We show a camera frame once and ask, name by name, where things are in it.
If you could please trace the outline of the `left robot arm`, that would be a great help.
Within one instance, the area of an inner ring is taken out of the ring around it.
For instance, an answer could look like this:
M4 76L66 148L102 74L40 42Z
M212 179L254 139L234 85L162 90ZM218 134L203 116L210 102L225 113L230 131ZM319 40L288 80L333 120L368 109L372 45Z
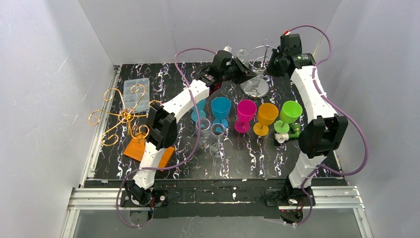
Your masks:
M203 66L192 82L186 82L186 88L166 103L152 102L145 127L145 149L139 169L131 181L124 182L124 188L142 206L152 198L151 187L155 182L158 164L165 151L176 141L178 121L196 103L208 98L225 81L241 84L256 76L245 66L231 50L225 47L214 54L211 64Z

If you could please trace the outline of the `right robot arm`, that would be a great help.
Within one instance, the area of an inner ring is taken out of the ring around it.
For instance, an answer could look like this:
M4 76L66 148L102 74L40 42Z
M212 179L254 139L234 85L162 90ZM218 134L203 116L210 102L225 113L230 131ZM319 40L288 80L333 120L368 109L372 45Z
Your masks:
M274 124L275 140L284 143L297 139L300 149L294 169L282 189L267 189L262 197L267 206L279 206L295 200L299 205L313 202L311 181L325 158L336 150L348 126L345 116L339 116L323 97L316 61L312 54L302 51L299 34L286 31L280 45L272 51L266 73L270 76L288 75L297 87L303 104L285 102L280 120Z

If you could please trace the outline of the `green wine glass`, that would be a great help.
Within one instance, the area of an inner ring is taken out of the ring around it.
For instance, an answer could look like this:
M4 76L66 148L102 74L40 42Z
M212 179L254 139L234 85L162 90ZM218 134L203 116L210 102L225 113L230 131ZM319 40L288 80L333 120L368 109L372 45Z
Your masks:
M287 133L290 130L290 124L294 123L302 112L302 106L298 102L285 102L280 110L280 120L274 123L275 131L277 133Z

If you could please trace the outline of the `pink wine glass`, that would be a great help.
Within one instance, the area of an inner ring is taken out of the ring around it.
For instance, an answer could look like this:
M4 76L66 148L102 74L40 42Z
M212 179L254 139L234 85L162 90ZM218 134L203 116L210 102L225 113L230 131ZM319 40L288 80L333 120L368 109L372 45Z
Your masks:
M237 121L234 128L238 133L247 133L250 129L250 121L254 118L257 106L252 100L241 100L237 106Z

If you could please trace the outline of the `clear wine glass front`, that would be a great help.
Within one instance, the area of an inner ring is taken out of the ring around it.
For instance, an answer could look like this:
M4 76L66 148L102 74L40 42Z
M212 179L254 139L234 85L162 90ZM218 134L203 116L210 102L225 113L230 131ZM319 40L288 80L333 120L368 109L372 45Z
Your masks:
M225 127L223 124L215 123L210 128L212 145L210 146L210 155L214 158L221 157L222 143L225 137Z

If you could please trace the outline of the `orange wine glass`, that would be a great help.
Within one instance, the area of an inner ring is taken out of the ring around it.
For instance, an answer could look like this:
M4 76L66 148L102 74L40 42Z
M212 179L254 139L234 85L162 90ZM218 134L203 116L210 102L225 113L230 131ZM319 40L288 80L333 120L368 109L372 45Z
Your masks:
M263 103L258 108L257 122L253 126L253 132L257 136L266 136L269 132L269 125L273 124L278 117L278 108L272 103Z

